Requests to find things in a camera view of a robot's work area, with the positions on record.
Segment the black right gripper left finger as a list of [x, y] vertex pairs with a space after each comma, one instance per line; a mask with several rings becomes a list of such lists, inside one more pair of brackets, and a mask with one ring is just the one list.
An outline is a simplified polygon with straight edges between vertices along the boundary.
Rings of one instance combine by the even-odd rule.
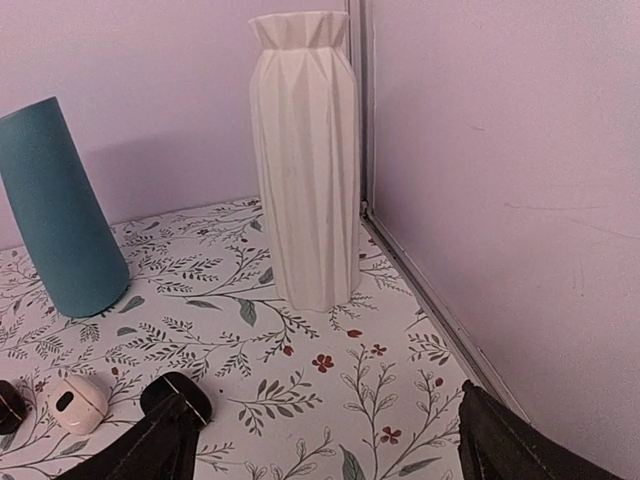
[[192, 479], [198, 431], [182, 394], [173, 394], [108, 447], [61, 479]]

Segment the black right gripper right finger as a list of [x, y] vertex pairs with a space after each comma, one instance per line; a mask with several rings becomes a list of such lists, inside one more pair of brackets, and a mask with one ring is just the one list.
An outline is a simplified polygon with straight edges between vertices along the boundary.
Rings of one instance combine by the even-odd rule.
[[619, 479], [551, 441], [471, 381], [462, 390], [458, 453], [465, 480]]

